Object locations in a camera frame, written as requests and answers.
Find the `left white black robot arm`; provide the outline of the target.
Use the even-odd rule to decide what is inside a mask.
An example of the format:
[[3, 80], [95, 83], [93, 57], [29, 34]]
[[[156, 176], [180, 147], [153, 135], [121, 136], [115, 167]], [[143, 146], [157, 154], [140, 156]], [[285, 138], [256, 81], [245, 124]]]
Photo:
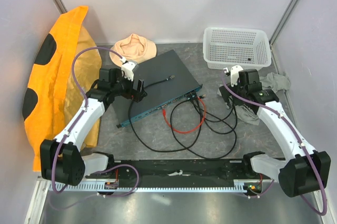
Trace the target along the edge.
[[115, 174], [115, 164], [108, 154], [93, 153], [81, 156], [82, 144], [88, 133], [106, 112], [115, 98], [122, 96], [135, 102], [146, 97], [144, 81], [134, 86], [134, 73], [138, 65], [126, 62], [121, 68], [100, 69], [99, 77], [84, 94], [84, 101], [68, 125], [53, 139], [40, 146], [41, 174], [51, 180], [56, 192], [57, 183], [78, 185], [85, 176], [99, 173], [103, 178]]

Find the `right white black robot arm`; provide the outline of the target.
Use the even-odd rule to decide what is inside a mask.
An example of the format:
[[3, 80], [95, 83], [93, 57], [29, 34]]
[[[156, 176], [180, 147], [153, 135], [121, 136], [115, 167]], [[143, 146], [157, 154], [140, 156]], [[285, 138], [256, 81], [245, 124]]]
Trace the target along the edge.
[[223, 83], [223, 97], [232, 97], [238, 105], [246, 104], [268, 127], [284, 155], [281, 161], [264, 153], [252, 154], [241, 165], [242, 174], [249, 179], [264, 174], [277, 181], [288, 197], [320, 191], [325, 198], [331, 165], [327, 152], [317, 151], [300, 134], [275, 92], [262, 87], [256, 69], [236, 65], [222, 70], [222, 77], [226, 76], [230, 81]]

